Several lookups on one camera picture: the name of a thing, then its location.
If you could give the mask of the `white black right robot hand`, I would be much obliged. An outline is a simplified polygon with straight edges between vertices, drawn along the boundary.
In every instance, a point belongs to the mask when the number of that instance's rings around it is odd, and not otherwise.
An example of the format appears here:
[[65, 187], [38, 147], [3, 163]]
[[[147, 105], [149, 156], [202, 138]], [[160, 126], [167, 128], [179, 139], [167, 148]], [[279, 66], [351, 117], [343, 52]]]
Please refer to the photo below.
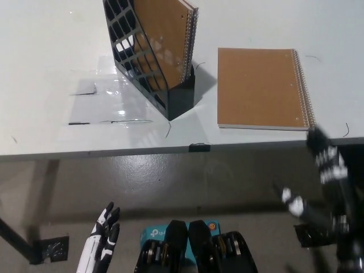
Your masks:
[[308, 129], [307, 147], [318, 169], [324, 200], [331, 209], [327, 217], [311, 207], [301, 196], [288, 187], [274, 184], [273, 189], [288, 211], [296, 218], [318, 228], [334, 231], [334, 220], [345, 216], [352, 221], [355, 205], [350, 187], [349, 172], [338, 147], [317, 126]]

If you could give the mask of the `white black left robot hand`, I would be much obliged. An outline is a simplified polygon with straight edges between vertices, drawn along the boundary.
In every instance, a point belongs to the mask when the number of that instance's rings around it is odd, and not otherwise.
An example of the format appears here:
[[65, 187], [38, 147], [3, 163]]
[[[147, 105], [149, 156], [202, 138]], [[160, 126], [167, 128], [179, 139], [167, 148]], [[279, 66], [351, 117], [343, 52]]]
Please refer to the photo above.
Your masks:
[[82, 273], [107, 273], [119, 236], [120, 208], [110, 202], [86, 239], [77, 267]]

